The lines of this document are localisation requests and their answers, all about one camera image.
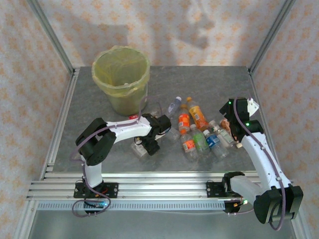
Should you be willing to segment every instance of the patterned wallpaper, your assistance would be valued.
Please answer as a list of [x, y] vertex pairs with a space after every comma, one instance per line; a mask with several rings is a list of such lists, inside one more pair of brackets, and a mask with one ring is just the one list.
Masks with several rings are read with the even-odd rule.
[[114, 45], [153, 65], [249, 66], [284, 0], [39, 0], [71, 63]]
[[314, 239], [319, 238], [318, 13], [318, 1], [296, 1], [254, 75], [281, 166], [304, 191]]
[[0, 238], [42, 168], [68, 73], [25, 0], [0, 1]]

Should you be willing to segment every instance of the yellow trash bin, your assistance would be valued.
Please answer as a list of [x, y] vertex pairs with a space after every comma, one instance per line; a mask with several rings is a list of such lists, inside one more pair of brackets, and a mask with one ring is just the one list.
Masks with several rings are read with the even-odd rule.
[[[92, 65], [94, 82], [104, 91], [113, 109], [124, 116], [137, 114], [148, 94], [150, 62], [130, 47], [114, 46], [101, 52]], [[147, 100], [142, 102], [142, 109]]]

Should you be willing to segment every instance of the gray floor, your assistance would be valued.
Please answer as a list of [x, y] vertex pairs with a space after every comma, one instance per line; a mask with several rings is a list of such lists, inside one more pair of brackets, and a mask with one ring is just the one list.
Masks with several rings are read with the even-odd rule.
[[[253, 88], [245, 67], [213, 66], [173, 66], [151, 67], [149, 81], [149, 101], [144, 113], [160, 102], [168, 107], [176, 96], [191, 96], [197, 101], [208, 121], [222, 119], [219, 109], [228, 98], [236, 96], [254, 96]], [[116, 114], [104, 92], [92, 80], [91, 68], [81, 67], [71, 101], [70, 109], [59, 145], [54, 172], [80, 172], [80, 165], [69, 162], [69, 155], [75, 147], [75, 139], [95, 118], [105, 121], [127, 120]], [[260, 122], [260, 114], [252, 119]], [[177, 117], [172, 126], [177, 128]], [[161, 141], [161, 149], [156, 155], [138, 159], [130, 149], [133, 139], [116, 143], [102, 164], [103, 172], [173, 172], [173, 171], [245, 171], [255, 170], [247, 154], [241, 149], [231, 149], [231, 153], [222, 162], [215, 162], [213, 154], [189, 162], [183, 154], [180, 142], [171, 142], [167, 138]]]
[[36, 212], [29, 239], [293, 239], [290, 221], [275, 232], [254, 213], [227, 216], [106, 211], [77, 218], [68, 211]]

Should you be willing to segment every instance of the gray tabletop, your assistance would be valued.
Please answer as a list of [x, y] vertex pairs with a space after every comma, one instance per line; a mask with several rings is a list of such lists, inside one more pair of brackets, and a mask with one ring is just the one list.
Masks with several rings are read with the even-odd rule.
[[[176, 96], [185, 102], [191, 96], [199, 103], [208, 121], [219, 121], [222, 115], [219, 109], [231, 97], [254, 96], [246, 67], [214, 66], [171, 66], [151, 67], [148, 87], [149, 100], [143, 113], [150, 112], [156, 102], [166, 109]], [[107, 96], [93, 82], [91, 67], [81, 67], [68, 111], [61, 142], [58, 148], [54, 172], [80, 172], [81, 167], [69, 161], [69, 155], [75, 148], [75, 139], [95, 119], [122, 121], [128, 117], [114, 112]], [[259, 120], [257, 112], [252, 119]], [[177, 117], [172, 126], [177, 129]], [[190, 162], [184, 156], [181, 143], [163, 137], [160, 150], [153, 156], [137, 158], [130, 148], [133, 139], [120, 141], [113, 145], [109, 155], [102, 163], [103, 172], [189, 172], [189, 171], [247, 171], [255, 170], [245, 149], [231, 148], [230, 154], [217, 162], [213, 153]]]

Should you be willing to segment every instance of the yellow plastic bag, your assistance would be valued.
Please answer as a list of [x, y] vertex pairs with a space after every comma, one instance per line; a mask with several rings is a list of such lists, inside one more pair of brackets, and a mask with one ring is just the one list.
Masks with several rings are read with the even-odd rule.
[[98, 87], [107, 94], [113, 109], [129, 116], [138, 113], [141, 100], [147, 96], [150, 62], [140, 51], [127, 46], [114, 46], [96, 57], [92, 76]]

